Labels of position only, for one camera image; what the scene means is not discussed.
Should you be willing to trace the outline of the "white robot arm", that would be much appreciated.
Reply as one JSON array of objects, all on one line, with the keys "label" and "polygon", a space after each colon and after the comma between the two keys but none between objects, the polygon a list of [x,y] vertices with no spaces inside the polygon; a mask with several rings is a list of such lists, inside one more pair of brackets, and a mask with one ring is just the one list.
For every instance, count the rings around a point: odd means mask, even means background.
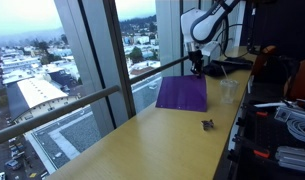
[{"label": "white robot arm", "polygon": [[191,72],[200,76],[203,73],[204,56],[210,56],[219,46],[213,37],[224,19],[240,0],[216,0],[212,7],[203,11],[192,8],[181,15],[181,31],[184,47],[192,62]]}]

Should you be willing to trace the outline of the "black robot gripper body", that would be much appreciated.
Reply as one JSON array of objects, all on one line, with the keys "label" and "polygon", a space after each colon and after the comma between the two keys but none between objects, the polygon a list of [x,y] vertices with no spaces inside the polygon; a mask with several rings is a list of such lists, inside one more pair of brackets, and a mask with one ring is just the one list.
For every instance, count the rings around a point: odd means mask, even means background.
[{"label": "black robot gripper body", "polygon": [[200,50],[191,51],[188,53],[189,59],[192,61],[192,67],[196,68],[196,70],[200,70],[203,66],[203,55]]}]

